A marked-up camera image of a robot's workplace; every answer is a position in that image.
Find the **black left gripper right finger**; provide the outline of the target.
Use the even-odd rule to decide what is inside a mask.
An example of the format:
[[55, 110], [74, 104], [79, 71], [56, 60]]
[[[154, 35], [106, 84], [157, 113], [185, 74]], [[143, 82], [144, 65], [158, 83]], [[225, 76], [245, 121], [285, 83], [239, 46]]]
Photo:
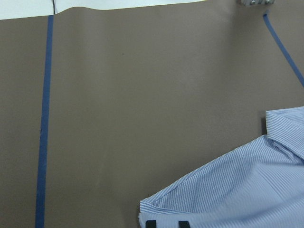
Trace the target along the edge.
[[189, 222], [188, 221], [179, 221], [178, 222], [179, 228], [189, 228]]

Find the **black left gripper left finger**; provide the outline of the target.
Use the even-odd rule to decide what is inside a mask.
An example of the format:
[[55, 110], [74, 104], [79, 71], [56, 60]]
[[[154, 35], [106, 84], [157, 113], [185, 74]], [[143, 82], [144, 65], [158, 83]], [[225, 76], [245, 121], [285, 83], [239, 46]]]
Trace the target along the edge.
[[145, 222], [145, 228], [156, 228], [156, 220], [147, 220]]

